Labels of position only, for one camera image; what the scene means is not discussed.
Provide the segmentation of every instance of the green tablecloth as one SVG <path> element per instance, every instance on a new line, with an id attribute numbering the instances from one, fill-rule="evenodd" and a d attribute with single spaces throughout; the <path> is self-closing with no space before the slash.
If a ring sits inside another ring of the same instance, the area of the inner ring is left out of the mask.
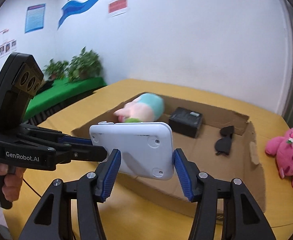
<path id="1" fill-rule="evenodd" d="M 36 95 L 30 101 L 24 115 L 24 121 L 68 98 L 104 86 L 106 86 L 106 83 L 102 77 L 89 78 L 77 82 L 69 82 L 67 78 L 55 80 L 51 88 Z"/>

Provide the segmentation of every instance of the wooden table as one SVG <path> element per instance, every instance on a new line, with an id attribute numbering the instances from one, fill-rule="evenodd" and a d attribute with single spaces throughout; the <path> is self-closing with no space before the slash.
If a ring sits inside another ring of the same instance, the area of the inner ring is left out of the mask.
<path id="1" fill-rule="evenodd" d="M 287 240 L 293 233 L 293 188 L 289 179 L 281 180 L 274 158 L 266 156 L 264 147 L 275 136 L 282 136 L 288 129 L 279 115 L 257 106 L 210 92 L 179 87 L 171 84 L 127 79 L 99 89 L 93 95 L 49 117 L 40 126 L 61 130 L 70 134 L 94 117 L 117 106 L 141 92 L 183 98 L 213 106 L 223 107 L 250 116 L 256 129 L 257 150 L 265 171 L 266 212 L 277 240 Z M 73 161 L 58 165 L 56 171 L 27 170 L 26 181 L 43 194 L 56 178 L 76 180 L 86 172 L 94 171 L 92 163 Z M 37 204 L 39 197 L 25 184 L 20 199 L 13 208 L 5 211 L 5 217 L 14 239 L 18 238 L 25 222 Z M 72 202 L 72 221 L 78 236 L 76 202 Z M 137 196 L 119 184 L 115 184 L 111 197 L 99 205 L 102 223 L 108 240 L 187 239 L 192 218 L 172 212 Z M 216 226 L 215 239 L 221 239 L 222 226 Z"/>

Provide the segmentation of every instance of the black cable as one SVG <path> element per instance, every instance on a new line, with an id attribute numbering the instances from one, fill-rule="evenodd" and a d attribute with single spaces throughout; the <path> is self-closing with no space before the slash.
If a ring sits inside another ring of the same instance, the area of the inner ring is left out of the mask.
<path id="1" fill-rule="evenodd" d="M 30 188 L 31 190 L 33 190 L 33 192 L 34 192 L 36 195 L 38 195 L 39 197 L 42 197 L 39 193 L 37 193 L 37 191 L 36 191 L 34 188 L 31 187 L 31 185 L 30 185 L 29 183 L 26 182 L 25 179 L 23 179 L 23 181 L 24 181 L 24 183 L 25 183 L 26 185 L 29 186 L 29 188 Z M 72 237 L 73 237 L 73 240 L 76 240 L 76 236 L 75 236 L 75 234 L 74 234 L 73 231 L 72 231 Z"/>

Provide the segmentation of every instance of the screw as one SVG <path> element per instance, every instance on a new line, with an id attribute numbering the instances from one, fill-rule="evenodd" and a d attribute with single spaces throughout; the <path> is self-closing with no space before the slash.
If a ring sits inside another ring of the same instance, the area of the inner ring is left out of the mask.
<path id="1" fill-rule="evenodd" d="M 233 182 L 236 185 L 241 185 L 242 184 L 242 180 L 240 180 L 240 179 L 234 179 Z"/>
<path id="2" fill-rule="evenodd" d="M 53 185 L 54 185 L 54 186 L 59 186 L 61 183 L 62 183 L 62 181 L 61 181 L 60 179 L 55 179 L 55 180 L 53 181 Z"/>
<path id="3" fill-rule="evenodd" d="M 94 172 L 89 172 L 87 174 L 88 179 L 93 179 L 96 176 L 96 174 Z"/>
<path id="4" fill-rule="evenodd" d="M 199 173 L 199 177 L 200 177 L 201 179 L 206 179 L 206 178 L 208 177 L 208 174 L 205 173 L 205 172 L 200 172 L 200 173 Z"/>

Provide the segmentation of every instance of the cardboard box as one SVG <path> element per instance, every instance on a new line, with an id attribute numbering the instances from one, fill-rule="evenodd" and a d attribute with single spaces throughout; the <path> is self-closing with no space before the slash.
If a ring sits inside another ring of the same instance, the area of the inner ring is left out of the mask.
<path id="1" fill-rule="evenodd" d="M 89 128 L 102 121 L 118 122 L 113 113 L 140 96 L 122 102 L 117 107 L 92 119 L 82 127 L 72 131 L 74 136 L 89 138 Z M 165 102 L 165 113 L 160 122 L 168 123 L 170 115 L 177 107 L 184 107 L 203 114 L 203 122 L 199 136 L 194 139 L 178 133 L 173 133 L 174 148 L 181 148 L 189 161 L 195 162 L 201 171 L 205 171 L 216 179 L 231 181 L 233 178 L 241 179 L 251 194 L 265 212 L 265 179 L 264 170 L 259 162 L 256 150 L 256 135 L 253 124 L 248 122 L 249 117 L 237 112 L 159 95 Z M 215 142 L 221 138 L 220 129 L 234 125 L 235 134 L 232 139 L 232 148 L 229 156 L 216 155 Z M 175 212 L 193 217 L 196 203 L 190 203 L 184 197 L 178 177 L 167 181 L 132 177 L 118 174 L 117 182 L 136 194 L 146 198 L 157 205 L 166 207 Z M 218 201 L 217 219 L 223 218 L 223 200 Z"/>

